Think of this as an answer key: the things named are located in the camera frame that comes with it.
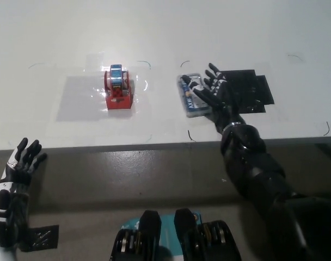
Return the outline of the white and black left hand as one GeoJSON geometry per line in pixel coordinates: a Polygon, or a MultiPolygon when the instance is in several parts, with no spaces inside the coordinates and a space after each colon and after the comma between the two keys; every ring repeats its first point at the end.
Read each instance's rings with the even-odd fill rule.
{"type": "Polygon", "coordinates": [[[17,244],[27,222],[29,187],[34,172],[46,160],[39,140],[23,138],[9,157],[0,178],[0,247],[17,244]]]}

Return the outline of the black right hand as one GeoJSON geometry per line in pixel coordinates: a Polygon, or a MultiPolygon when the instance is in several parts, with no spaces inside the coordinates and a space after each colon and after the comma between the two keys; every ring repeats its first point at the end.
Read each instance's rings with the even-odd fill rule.
{"type": "Polygon", "coordinates": [[[239,114],[239,106],[224,72],[212,63],[209,63],[209,68],[205,71],[207,77],[203,79],[204,86],[185,74],[181,79],[194,94],[212,108],[211,120],[217,132],[222,134],[228,126],[244,125],[246,122],[239,114]]]}

